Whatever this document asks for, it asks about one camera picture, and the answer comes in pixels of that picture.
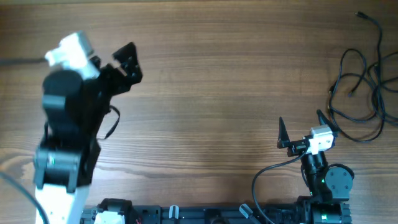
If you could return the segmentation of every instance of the wood grain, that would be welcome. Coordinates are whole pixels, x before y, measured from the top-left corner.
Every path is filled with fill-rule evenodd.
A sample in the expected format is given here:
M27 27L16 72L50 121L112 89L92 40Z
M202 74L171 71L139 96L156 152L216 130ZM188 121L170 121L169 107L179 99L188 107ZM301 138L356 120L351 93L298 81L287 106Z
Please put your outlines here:
M354 16L358 10L382 24L383 54L397 50L394 1L193 1L1 6L0 58L41 57L76 30L86 31L104 62L127 42L137 45L144 79L113 99L121 122L101 143L87 205L105 197L161 206L250 202L254 174L287 160L276 149L279 116L290 138L301 138L317 125L316 109L325 110L344 50L376 59L377 30ZM345 71L360 66L351 55ZM386 63L385 78L397 67ZM48 72L46 65L0 68L1 166L31 192ZM348 98L355 81L342 83L335 105L360 117L369 112L369 90L363 85ZM396 96L386 95L386 105L398 114ZM100 135L114 119L107 117ZM353 136L378 124L338 121ZM356 173L349 202L354 223L396 223L397 136L387 125L371 144L338 138L327 153ZM259 200L290 203L308 195L299 167L261 176ZM0 222L33 223L33 206L0 186Z

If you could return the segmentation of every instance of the white plastic part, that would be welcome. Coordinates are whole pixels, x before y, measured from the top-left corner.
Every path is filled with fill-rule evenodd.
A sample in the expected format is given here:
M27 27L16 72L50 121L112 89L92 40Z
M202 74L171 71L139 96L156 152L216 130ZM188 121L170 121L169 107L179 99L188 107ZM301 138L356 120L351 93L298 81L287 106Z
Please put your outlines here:
M104 211L95 216L94 224L125 224L125 219L117 212Z
M80 222L89 188L90 186L78 187L75 193L70 194L65 186L44 184L42 190L36 188L35 196L46 212L50 224L76 224ZM37 210L36 224L43 224Z
M51 67L59 64L63 69L78 72L86 80L100 75L88 58L92 53L90 41L83 31L79 31L62 39L59 47L48 51L44 57Z
M327 124L311 128L311 135L312 138L309 139L310 147L308 148L307 154L311 153L313 155L330 149L335 138Z

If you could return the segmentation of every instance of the tabletop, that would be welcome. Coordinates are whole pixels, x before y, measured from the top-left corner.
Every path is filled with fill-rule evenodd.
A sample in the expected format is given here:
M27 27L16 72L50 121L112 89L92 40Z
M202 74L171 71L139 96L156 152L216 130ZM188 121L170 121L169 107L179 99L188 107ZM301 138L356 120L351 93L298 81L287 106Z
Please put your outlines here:
M384 29L383 55L398 50L394 1L175 1L0 6L0 58L43 57L61 38L83 30L95 54L111 54L133 41L142 83L112 99L121 112L114 134L101 142L87 206L104 198L134 205L221 205L252 202L251 181L260 169L287 161L276 148L279 117L290 139L318 125L329 87L348 48L376 61L377 28L355 16L363 11ZM383 75L396 76L386 62ZM0 67L1 168L34 192L32 156L43 135L42 82L48 65ZM349 55L345 72L360 72ZM341 83L334 106L354 117L370 110L369 88ZM396 96L385 97L398 114ZM104 136L116 119L108 115ZM380 121L356 124L338 117L355 137ZM354 223L396 223L398 129L386 125L375 141L343 136L326 152L356 174L349 204ZM2 180L0 222L33 223L35 209ZM292 203L309 195L296 162L257 181L262 203Z

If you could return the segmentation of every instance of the wooden table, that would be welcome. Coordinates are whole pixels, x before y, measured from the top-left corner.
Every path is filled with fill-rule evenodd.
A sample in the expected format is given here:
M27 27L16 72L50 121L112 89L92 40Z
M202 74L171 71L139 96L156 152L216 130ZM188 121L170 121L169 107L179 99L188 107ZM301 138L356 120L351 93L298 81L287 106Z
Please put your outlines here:
M325 111L344 50L357 48L375 61L377 29L356 17L358 10L382 24L382 53L397 50L393 1L142 2L2 6L0 58L42 57L76 30L86 31L104 62L136 43L144 78L112 100L121 122L101 143L87 206L105 197L161 206L252 202L254 174L288 160L276 148L279 116L291 139L308 134L318 125L316 110ZM344 70L360 66L350 55ZM396 61L387 63L384 76L396 70ZM31 192L48 73L46 64L0 68L1 166ZM363 84L348 98L355 81L341 84L335 106L360 117L369 113L369 90ZM396 96L386 95L386 105L398 114ZM106 118L99 135L114 119ZM338 121L356 137L379 123ZM370 144L341 137L326 154L356 173L349 201L354 223L397 222L397 136L387 125ZM259 200L291 203L308 195L299 167L262 175ZM3 181L0 200L0 223L34 222L33 206Z

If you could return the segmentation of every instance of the robotic arm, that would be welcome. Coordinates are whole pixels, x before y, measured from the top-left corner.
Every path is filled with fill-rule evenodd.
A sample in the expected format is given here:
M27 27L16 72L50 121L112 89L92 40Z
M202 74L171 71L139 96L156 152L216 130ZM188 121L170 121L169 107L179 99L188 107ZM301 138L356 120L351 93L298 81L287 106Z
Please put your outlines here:
M113 53L119 68L100 68L100 58L88 59L92 53L86 35L77 32L45 56L55 70L43 82L47 122L34 157L34 183L50 223L79 223L101 150L97 132L111 110L120 116L111 98L142 79L132 42ZM38 213L36 223L42 223Z

